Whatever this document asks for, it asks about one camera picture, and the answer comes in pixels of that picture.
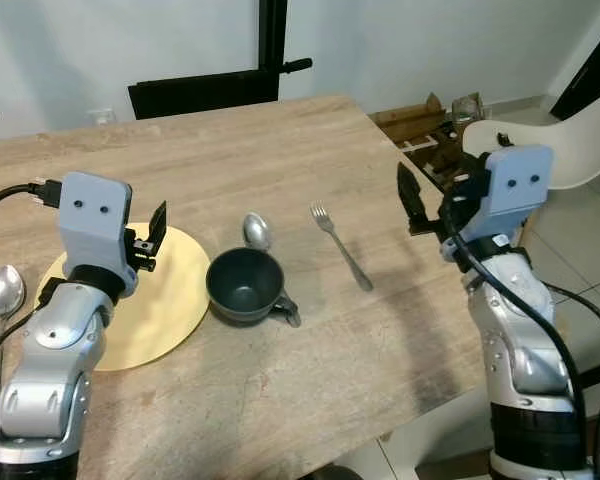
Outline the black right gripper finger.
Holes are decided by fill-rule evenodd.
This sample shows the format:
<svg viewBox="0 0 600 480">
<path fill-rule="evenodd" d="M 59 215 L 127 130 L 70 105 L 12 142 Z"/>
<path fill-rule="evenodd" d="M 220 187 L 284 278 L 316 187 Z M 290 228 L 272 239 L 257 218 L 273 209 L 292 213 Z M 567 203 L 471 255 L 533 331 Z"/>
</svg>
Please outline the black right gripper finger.
<svg viewBox="0 0 600 480">
<path fill-rule="evenodd" d="M 416 182 L 414 174 L 411 173 L 411 169 L 404 163 L 396 166 L 396 182 L 402 209 L 408 216 L 408 229 L 411 236 L 432 233 L 432 220 L 428 218 L 420 197 L 422 189 Z"/>
</svg>

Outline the round yellow plate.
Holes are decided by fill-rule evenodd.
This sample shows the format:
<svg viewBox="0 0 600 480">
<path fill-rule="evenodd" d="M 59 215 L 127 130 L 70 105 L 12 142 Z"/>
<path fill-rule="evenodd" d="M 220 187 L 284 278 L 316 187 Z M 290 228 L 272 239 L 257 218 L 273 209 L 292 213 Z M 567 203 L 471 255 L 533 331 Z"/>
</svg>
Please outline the round yellow plate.
<svg viewBox="0 0 600 480">
<path fill-rule="evenodd" d="M 135 292 L 113 307 L 107 328 L 96 335 L 103 356 L 94 370 L 134 369 L 180 346 L 207 314 L 209 262 L 190 234 L 168 227 L 155 270 L 137 273 Z"/>
</svg>

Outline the brown wooden crate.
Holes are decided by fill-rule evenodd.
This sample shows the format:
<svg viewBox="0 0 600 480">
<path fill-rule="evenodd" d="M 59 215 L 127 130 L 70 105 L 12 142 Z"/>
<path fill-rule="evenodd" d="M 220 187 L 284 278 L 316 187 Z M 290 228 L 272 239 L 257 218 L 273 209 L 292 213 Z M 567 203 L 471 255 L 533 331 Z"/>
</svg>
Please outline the brown wooden crate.
<svg viewBox="0 0 600 480">
<path fill-rule="evenodd" d="M 464 173 L 470 160 L 463 148 L 463 137 L 465 128 L 474 123 L 452 122 L 450 109 L 432 93 L 424 104 L 369 115 L 411 164 L 443 192 L 452 187 L 457 175 Z"/>
</svg>

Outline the silver metal fork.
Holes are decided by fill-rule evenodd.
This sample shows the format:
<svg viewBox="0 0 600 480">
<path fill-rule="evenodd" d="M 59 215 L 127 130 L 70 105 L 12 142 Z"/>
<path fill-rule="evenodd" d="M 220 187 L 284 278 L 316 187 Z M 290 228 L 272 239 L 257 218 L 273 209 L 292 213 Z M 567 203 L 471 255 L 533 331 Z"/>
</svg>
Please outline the silver metal fork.
<svg viewBox="0 0 600 480">
<path fill-rule="evenodd" d="M 374 289 L 372 280 L 370 280 L 369 276 L 365 274 L 365 271 L 360 268 L 360 265 L 356 262 L 354 257 L 351 256 L 351 253 L 346 250 L 345 244 L 341 241 L 340 237 L 338 237 L 335 224 L 332 223 L 326 209 L 320 204 L 313 204 L 310 206 L 310 214 L 312 214 L 315 224 L 317 224 L 323 232 L 326 232 L 328 236 L 332 238 L 332 241 L 336 243 L 341 255 L 344 256 L 347 266 L 349 266 L 352 276 L 354 276 L 355 282 L 358 283 L 363 291 L 372 292 Z"/>
</svg>

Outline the dark grey bowl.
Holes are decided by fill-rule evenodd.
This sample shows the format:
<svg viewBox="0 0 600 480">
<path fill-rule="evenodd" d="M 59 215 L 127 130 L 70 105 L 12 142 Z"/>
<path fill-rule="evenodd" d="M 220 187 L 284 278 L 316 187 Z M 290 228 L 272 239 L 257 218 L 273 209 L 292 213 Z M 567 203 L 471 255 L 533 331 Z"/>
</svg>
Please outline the dark grey bowl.
<svg viewBox="0 0 600 480">
<path fill-rule="evenodd" d="M 285 292 L 285 273 L 271 255 L 241 247 L 210 261 L 205 276 L 210 310 L 222 323 L 254 326 L 274 311 L 295 314 Z"/>
</svg>

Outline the white plastic chair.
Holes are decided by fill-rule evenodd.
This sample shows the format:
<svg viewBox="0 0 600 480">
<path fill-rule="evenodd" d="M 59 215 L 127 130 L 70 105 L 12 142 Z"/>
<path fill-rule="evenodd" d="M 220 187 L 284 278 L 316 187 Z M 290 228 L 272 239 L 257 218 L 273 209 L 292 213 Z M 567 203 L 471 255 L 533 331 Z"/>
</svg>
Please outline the white plastic chair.
<svg viewBox="0 0 600 480">
<path fill-rule="evenodd" d="M 498 134 L 505 134 L 514 145 L 552 148 L 551 189 L 583 186 L 600 175 L 600 99 L 551 125 L 479 120 L 466 127 L 463 150 L 474 156 L 495 150 Z"/>
</svg>

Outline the black flat panel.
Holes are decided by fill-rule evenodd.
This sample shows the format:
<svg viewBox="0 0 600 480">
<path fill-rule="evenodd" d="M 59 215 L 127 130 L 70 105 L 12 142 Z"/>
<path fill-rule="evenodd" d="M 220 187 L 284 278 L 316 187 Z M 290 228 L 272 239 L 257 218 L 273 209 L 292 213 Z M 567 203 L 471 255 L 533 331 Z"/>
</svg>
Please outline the black flat panel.
<svg viewBox="0 0 600 480">
<path fill-rule="evenodd" d="M 236 108 L 278 100 L 280 74 L 267 70 L 154 79 L 127 87 L 137 119 Z"/>
</svg>

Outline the black door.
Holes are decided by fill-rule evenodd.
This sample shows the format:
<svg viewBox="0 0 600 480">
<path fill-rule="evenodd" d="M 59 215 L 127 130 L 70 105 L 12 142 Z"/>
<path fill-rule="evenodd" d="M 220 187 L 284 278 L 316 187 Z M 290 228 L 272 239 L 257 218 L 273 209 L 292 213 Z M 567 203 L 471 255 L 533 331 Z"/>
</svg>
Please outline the black door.
<svg viewBox="0 0 600 480">
<path fill-rule="evenodd" d="M 588 108 L 598 99 L 600 99 L 600 42 L 585 59 L 578 73 L 571 78 L 569 86 L 552 106 L 550 115 L 557 120 L 566 120 L 578 114 L 580 110 Z"/>
</svg>

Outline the black robot foot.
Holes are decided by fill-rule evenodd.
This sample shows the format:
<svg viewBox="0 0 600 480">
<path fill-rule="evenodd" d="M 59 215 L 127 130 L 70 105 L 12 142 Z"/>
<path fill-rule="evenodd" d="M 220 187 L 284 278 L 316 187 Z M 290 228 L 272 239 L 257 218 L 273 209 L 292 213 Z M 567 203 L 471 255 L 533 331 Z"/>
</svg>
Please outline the black robot foot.
<svg viewBox="0 0 600 480">
<path fill-rule="evenodd" d="M 363 476 L 359 475 L 358 472 L 352 470 L 352 468 L 342 465 L 336 465 L 336 463 L 328 463 L 315 470 L 310 471 L 309 474 L 305 474 L 297 480 L 364 480 Z"/>
</svg>

